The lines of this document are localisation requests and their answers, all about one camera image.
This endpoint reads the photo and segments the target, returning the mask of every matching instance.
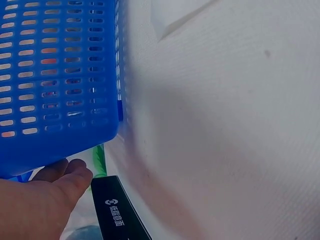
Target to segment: white fabric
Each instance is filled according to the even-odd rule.
[[[153,239],[319,240],[320,1],[218,0],[161,41],[127,2],[109,148]]]

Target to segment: slotted hole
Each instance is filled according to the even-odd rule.
[[[0,59],[7,59],[11,57],[11,52],[7,52],[7,53],[1,53],[0,54]]]
[[[43,54],[54,54],[56,52],[57,52],[57,49],[55,47],[43,48],[41,50],[41,53]]]
[[[72,90],[67,90],[65,93],[67,95],[76,95],[76,94],[81,94],[82,90],[81,89],[72,89]]]
[[[69,46],[64,49],[65,52],[80,52],[81,47],[80,46]]]
[[[45,5],[47,5],[47,6],[58,6],[60,4],[61,4],[60,1],[47,1]]]
[[[23,50],[19,52],[19,56],[27,56],[34,54],[34,51],[32,49],[30,50]]]
[[[43,87],[51,87],[51,86],[54,86],[57,84],[58,84],[58,82],[56,80],[49,80],[49,81],[41,82],[41,86],[43,86]]]
[[[80,67],[68,67],[65,69],[65,72],[67,74],[79,73],[79,72],[81,72],[81,68]]]
[[[101,37],[101,36],[91,36],[89,37],[89,41],[92,41],[92,42],[101,42],[104,38]]]
[[[58,28],[56,27],[49,27],[42,30],[43,33],[57,33]]]
[[[34,64],[34,61],[29,60],[29,61],[21,61],[18,63],[19,67],[27,67],[27,66],[31,66],[32,64]]]
[[[0,121],[0,126],[5,127],[5,126],[11,126],[14,124],[13,120],[5,120],[5,121]]]
[[[82,111],[70,111],[66,115],[67,117],[81,117],[84,113]]]
[[[57,59],[56,58],[47,58],[47,59],[42,59],[41,64],[56,64]]]
[[[67,57],[64,59],[66,63],[76,63],[80,62],[81,58],[80,57]]]
[[[11,137],[14,137],[15,135],[16,135],[15,131],[6,131],[1,133],[1,137],[3,138],[11,138]]]
[[[48,92],[42,93],[43,98],[51,98],[56,96],[58,96],[58,93],[56,91],[48,91]]]
[[[81,82],[81,78],[70,78],[65,81],[66,84],[79,84]]]
[[[28,39],[28,40],[22,40],[19,42],[19,45],[30,45],[30,44],[34,44],[35,40],[34,39]]]
[[[90,27],[90,32],[102,32],[104,29],[102,27]]]
[[[80,106],[83,104],[83,101],[82,100],[71,100],[71,101],[67,101],[66,102],[66,105],[68,107],[73,107],[73,106]]]
[[[12,42],[5,42],[0,44],[0,49],[12,47]]]
[[[0,104],[10,103],[12,98],[10,96],[0,98]]]
[[[69,5],[82,5],[82,1],[69,1]]]
[[[81,41],[81,37],[79,37],[79,36],[66,37],[64,40],[66,42],[79,42],[79,41]]]
[[[104,11],[102,11],[102,10],[90,10],[89,12],[91,14],[103,14],[104,13]]]
[[[11,18],[15,18],[17,16],[16,13],[9,13],[9,14],[5,14],[3,16],[3,19],[11,19]]]
[[[60,22],[59,18],[47,18],[43,20],[45,24],[57,24]]]
[[[91,62],[97,62],[97,61],[102,61],[104,58],[101,56],[91,56],[89,57],[89,61]]]
[[[11,78],[10,74],[0,75],[0,81],[9,80]]]
[[[90,100],[91,104],[105,104],[107,99],[105,97],[97,97]]]
[[[42,42],[44,44],[56,43],[57,41],[58,41],[58,39],[56,37],[48,37],[48,38],[42,39]]]
[[[99,76],[95,76],[95,77],[90,77],[89,81],[92,83],[101,83],[105,81],[104,77],[99,77]]]
[[[107,108],[95,108],[91,111],[92,114],[95,115],[105,115],[108,113],[108,109]]]
[[[98,1],[98,2],[92,1],[92,2],[90,2],[90,5],[91,6],[103,6],[104,3],[101,1]]]
[[[68,124],[68,127],[71,129],[81,129],[86,125],[85,121],[79,121],[79,122],[70,122]]]
[[[20,95],[19,96],[19,100],[31,100],[31,99],[34,99],[35,96],[33,94],[25,94],[25,95]]]
[[[9,5],[5,7],[5,10],[12,10],[12,9],[17,9],[18,8],[18,4],[14,4],[14,5]]]
[[[90,23],[98,24],[98,23],[103,23],[104,20],[103,20],[102,18],[90,18],[90,19],[89,19],[89,22],[90,22]]]
[[[47,70],[42,70],[41,75],[54,75],[57,74],[57,69],[47,69]]]
[[[1,28],[2,29],[6,29],[6,28],[12,28],[15,26],[15,23],[14,22],[7,22],[7,23],[4,23],[1,25]]]
[[[22,133],[24,135],[29,135],[29,134],[36,134],[38,132],[38,128],[32,127],[32,128],[27,128],[27,129],[23,129]]]
[[[60,114],[59,113],[52,113],[52,114],[47,114],[44,115],[44,120],[57,120],[60,118]]]
[[[0,109],[0,115],[12,114],[12,108]]]
[[[92,51],[92,52],[98,52],[98,51],[102,51],[103,48],[102,46],[91,46],[89,47],[89,51]]]
[[[102,72],[103,70],[104,70],[104,67],[100,67],[100,66],[89,67],[90,72]]]
[[[34,29],[28,29],[28,30],[22,30],[20,32],[21,35],[29,35],[29,34],[34,34],[36,32],[36,30]]]
[[[58,132],[61,129],[62,129],[62,125],[61,124],[45,126],[45,128],[44,128],[44,130],[46,130],[47,132],[50,132],[50,133]]]
[[[5,32],[5,33],[0,34],[0,39],[9,38],[9,37],[12,37],[13,35],[14,35],[14,33],[12,31]]]
[[[29,8],[29,7],[37,7],[39,6],[39,2],[28,2],[24,5],[26,8]]]
[[[18,74],[18,77],[19,78],[29,78],[29,77],[32,77],[33,75],[34,75],[33,71],[25,71],[25,72],[20,72]]]
[[[44,109],[54,109],[54,108],[58,107],[58,103],[56,103],[56,102],[54,102],[54,103],[46,103],[46,104],[43,104],[42,107]]]
[[[36,107],[34,105],[22,106],[22,107],[20,107],[20,112],[31,112],[35,109],[36,109]]]
[[[11,90],[11,86],[0,86],[0,93],[8,92]]]
[[[37,23],[36,20],[25,20],[21,24],[22,25],[32,25],[32,24],[36,24],[36,23]]]
[[[81,27],[67,27],[65,30],[67,32],[80,32],[81,31]]]
[[[0,70],[11,68],[11,63],[0,64]]]
[[[81,22],[81,18],[73,18],[70,17],[66,20],[67,23],[80,23]]]
[[[23,16],[34,16],[37,15],[38,11],[25,11]]]
[[[44,14],[59,14],[60,10],[59,9],[49,9],[44,11]]]
[[[105,87],[92,87],[89,90],[89,92],[92,93],[92,94],[104,93],[105,91],[106,91]]]
[[[21,123],[29,124],[29,123],[34,123],[36,120],[37,119],[35,116],[28,116],[28,117],[21,118]]]
[[[28,83],[21,83],[18,85],[19,89],[31,89],[34,87],[34,84],[32,82],[28,82]]]
[[[82,10],[81,9],[69,9],[67,11],[68,14],[80,14],[82,13]]]

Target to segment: basket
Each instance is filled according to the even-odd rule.
[[[0,2],[0,178],[116,135],[118,4]]]

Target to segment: logo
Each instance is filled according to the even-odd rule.
[[[105,204],[107,205],[116,205],[118,203],[117,199],[107,200],[105,201]]]

